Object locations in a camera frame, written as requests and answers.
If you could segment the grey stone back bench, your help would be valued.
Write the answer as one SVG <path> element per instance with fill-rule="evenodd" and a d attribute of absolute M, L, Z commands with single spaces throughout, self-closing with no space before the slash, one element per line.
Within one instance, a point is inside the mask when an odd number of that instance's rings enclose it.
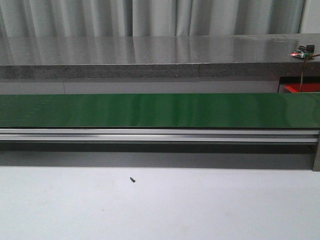
<path fill-rule="evenodd" d="M 296 77 L 320 74 L 317 33 L 219 36 L 3 37 L 2 79 Z"/>

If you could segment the red plastic bin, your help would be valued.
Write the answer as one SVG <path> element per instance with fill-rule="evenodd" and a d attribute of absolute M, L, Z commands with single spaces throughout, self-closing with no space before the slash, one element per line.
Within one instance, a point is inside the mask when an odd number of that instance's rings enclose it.
<path fill-rule="evenodd" d="M 298 83 L 290 83 L 284 86 L 285 93 L 317 93 L 320 91 L 319 83 L 306 83 L 300 85 Z"/>

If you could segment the green conveyor belt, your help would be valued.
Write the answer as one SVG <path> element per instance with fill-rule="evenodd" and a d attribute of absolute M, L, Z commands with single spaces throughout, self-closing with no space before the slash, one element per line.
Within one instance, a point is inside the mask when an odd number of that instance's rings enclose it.
<path fill-rule="evenodd" d="M 3 128 L 317 129 L 319 93 L 8 94 Z"/>

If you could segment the small green circuit board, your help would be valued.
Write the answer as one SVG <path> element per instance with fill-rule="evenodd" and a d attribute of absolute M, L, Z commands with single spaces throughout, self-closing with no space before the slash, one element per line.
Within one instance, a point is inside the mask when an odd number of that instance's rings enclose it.
<path fill-rule="evenodd" d="M 300 59 L 309 59 L 314 57 L 315 45 L 300 45 L 296 51 L 292 52 L 290 56 L 300 58 Z"/>

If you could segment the grey conveyor support leg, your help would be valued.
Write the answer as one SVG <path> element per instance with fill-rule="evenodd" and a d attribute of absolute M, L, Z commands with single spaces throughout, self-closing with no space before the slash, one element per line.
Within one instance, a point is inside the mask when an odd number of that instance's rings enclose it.
<path fill-rule="evenodd" d="M 313 159 L 312 159 L 312 171 L 319 172 L 320 171 L 320 136 L 317 136 L 316 143 L 311 146 L 313 151 Z"/>

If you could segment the grey curtain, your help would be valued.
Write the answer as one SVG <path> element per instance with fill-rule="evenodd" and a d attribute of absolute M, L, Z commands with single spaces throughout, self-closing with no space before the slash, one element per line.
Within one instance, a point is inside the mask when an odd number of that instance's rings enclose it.
<path fill-rule="evenodd" d="M 295 34 L 302 0 L 3 0 L 2 37 Z"/>

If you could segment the aluminium conveyor side rail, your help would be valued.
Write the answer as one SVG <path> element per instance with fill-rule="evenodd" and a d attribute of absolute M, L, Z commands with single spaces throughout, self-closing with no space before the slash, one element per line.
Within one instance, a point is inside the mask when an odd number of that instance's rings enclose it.
<path fill-rule="evenodd" d="M 302 129 L 150 129 L 2 128 L 2 141 L 210 142 L 316 144 L 319 130 Z"/>

